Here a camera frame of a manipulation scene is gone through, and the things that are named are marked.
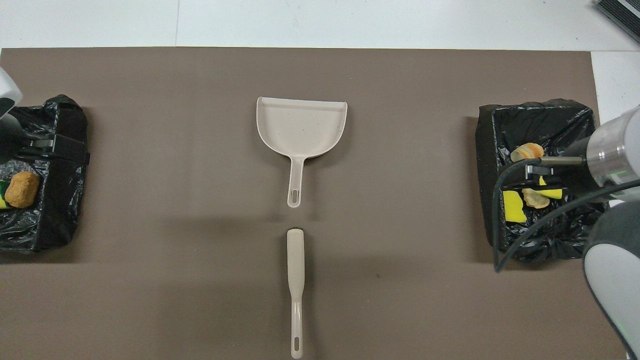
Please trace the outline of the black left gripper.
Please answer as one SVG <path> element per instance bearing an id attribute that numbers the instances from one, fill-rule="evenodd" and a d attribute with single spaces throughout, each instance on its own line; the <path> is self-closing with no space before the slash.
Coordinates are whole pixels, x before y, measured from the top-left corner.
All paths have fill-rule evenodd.
<path id="1" fill-rule="evenodd" d="M 18 158 L 22 161 L 65 161 L 87 166 L 90 153 L 85 142 L 61 134 L 29 136 L 18 119 L 6 113 L 0 120 L 0 162 Z"/>

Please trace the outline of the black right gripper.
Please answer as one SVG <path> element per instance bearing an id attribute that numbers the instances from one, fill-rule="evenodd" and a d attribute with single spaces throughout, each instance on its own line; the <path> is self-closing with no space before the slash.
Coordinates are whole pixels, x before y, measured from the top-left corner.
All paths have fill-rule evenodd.
<path id="1" fill-rule="evenodd" d="M 584 137 L 572 143 L 565 151 L 565 157 L 581 157 L 583 164 L 571 165 L 564 169 L 564 186 L 567 194 L 578 198 L 588 193 L 599 191 L 602 186 L 598 185 L 590 173 L 587 164 L 587 149 L 591 137 Z M 525 178 L 534 179 L 536 177 L 561 176 L 563 170 L 560 166 L 544 164 L 528 164 L 525 166 Z"/>

